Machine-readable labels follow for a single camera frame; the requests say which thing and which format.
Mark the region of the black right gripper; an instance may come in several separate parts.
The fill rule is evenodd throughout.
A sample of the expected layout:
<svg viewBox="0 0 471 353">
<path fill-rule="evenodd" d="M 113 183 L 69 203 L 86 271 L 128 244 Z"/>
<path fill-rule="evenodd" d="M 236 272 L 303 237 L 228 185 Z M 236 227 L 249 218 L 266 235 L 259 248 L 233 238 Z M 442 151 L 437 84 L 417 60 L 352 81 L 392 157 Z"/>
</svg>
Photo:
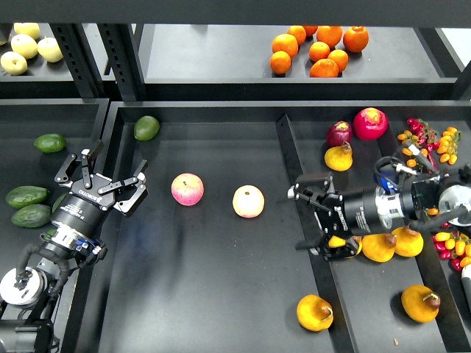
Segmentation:
<svg viewBox="0 0 471 353">
<path fill-rule="evenodd" d="M 337 235 L 370 235 L 385 231 L 378 215 L 376 187 L 337 193 L 331 172 L 302 174 L 288 189 L 287 197 L 313 206 L 319 228 L 325 233 L 317 245 L 312 240 L 302 240 L 295 249 L 307 250 L 325 261 L 349 259 L 361 252 L 361 238 L 343 239 Z"/>
</svg>

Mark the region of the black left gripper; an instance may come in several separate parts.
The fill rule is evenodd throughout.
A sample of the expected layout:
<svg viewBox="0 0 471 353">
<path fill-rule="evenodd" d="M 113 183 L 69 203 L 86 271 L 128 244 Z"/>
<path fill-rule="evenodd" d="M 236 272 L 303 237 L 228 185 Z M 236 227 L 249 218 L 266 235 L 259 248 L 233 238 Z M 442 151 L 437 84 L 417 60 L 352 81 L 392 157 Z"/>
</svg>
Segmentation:
<svg viewBox="0 0 471 353">
<path fill-rule="evenodd" d="M 132 176 L 116 182 L 93 173 L 103 147 L 102 140 L 96 140 L 79 154 L 69 154 L 56 173 L 55 182 L 70 190 L 52 213 L 51 222 L 57 228 L 68 227 L 92 238 L 112 209 L 130 217 L 148 195 L 147 160 L 141 161 Z"/>
</svg>

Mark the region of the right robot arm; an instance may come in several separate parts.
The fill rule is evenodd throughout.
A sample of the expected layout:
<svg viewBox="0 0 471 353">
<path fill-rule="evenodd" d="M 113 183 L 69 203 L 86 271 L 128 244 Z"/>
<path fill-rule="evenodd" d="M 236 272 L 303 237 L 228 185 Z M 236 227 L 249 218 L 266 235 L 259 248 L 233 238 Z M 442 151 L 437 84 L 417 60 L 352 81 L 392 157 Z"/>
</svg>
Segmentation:
<svg viewBox="0 0 471 353">
<path fill-rule="evenodd" d="M 470 166 L 439 172 L 412 171 L 391 157 L 378 161 L 375 183 L 338 189 L 331 172 L 307 174 L 296 147 L 283 152 L 305 239 L 296 245 L 326 261 L 353 257 L 358 236 L 384 233 L 397 219 L 413 231 L 434 230 L 448 222 L 470 226 Z"/>
</svg>

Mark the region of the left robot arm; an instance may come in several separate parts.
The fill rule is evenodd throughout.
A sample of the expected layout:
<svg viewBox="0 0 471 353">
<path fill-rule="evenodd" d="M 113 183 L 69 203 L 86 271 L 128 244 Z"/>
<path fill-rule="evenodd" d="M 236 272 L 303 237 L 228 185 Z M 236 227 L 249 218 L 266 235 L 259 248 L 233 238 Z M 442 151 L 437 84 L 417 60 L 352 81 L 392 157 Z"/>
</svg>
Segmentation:
<svg viewBox="0 0 471 353">
<path fill-rule="evenodd" d="M 146 160 L 122 180 L 94 172 L 102 147 L 98 140 L 92 149 L 67 156 L 55 176 L 68 192 L 52 213 L 53 234 L 43 233 L 40 245 L 26 245 L 1 279 L 1 309 L 20 311 L 15 319 L 1 320 L 2 352 L 51 352 L 59 346 L 53 314 L 69 277 L 105 258 L 98 234 L 108 214 L 118 210 L 128 217 L 148 194 Z"/>
</svg>

